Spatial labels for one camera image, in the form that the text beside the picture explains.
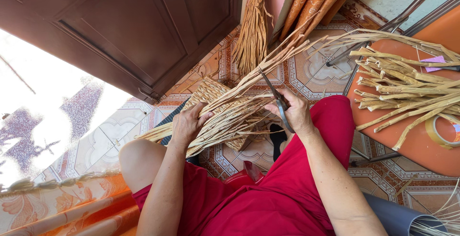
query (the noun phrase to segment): woman's right hand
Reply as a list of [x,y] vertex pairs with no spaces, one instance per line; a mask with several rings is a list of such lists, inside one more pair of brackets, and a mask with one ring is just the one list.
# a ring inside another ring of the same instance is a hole
[[[298,136],[308,136],[315,132],[311,121],[308,99],[297,97],[290,89],[277,89],[277,91],[289,101],[290,107],[284,111],[287,121]],[[278,105],[268,104],[266,110],[280,116]]]

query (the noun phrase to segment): pink paper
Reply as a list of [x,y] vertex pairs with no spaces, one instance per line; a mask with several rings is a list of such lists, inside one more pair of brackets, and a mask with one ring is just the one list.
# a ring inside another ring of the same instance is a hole
[[[425,60],[420,60],[420,62],[445,63],[446,61],[444,60],[443,56],[440,56],[440,57],[433,57],[433,58],[429,58]],[[437,70],[441,70],[441,68],[437,68],[437,67],[425,67],[425,69],[427,72],[434,72]]]

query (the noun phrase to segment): tape roll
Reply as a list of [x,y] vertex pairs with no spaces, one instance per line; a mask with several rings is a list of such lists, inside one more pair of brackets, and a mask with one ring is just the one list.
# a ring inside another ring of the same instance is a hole
[[442,138],[442,136],[436,130],[436,120],[438,118],[440,118],[440,116],[437,115],[425,121],[425,129],[426,129],[426,132],[428,133],[428,136],[430,136],[430,138],[434,142],[436,142],[438,145],[440,145],[443,148],[446,148],[447,150],[450,150],[453,147],[460,146],[460,125],[449,122],[454,126],[454,129],[455,129],[455,139],[453,142],[449,142],[446,139]]

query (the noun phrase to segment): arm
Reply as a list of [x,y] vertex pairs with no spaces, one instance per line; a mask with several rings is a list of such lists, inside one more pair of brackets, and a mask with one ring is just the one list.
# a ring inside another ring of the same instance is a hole
[[[386,236],[362,192],[313,126],[308,100],[287,89],[278,91],[290,103],[286,118],[305,146],[316,188],[336,235]],[[277,106],[269,104],[265,108],[279,116]]]
[[153,181],[139,218],[136,235],[176,235],[184,200],[185,155],[204,123],[214,115],[198,119],[205,103],[199,103],[177,115],[172,121],[172,138],[158,174]]

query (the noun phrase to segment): red plastic stool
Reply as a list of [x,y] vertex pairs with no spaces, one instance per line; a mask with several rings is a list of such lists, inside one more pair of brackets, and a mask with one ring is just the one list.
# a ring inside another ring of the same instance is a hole
[[258,185],[264,179],[265,175],[261,173],[257,166],[250,162],[244,161],[243,170],[237,174],[233,174],[223,182],[231,186],[234,190],[239,189],[242,186]]

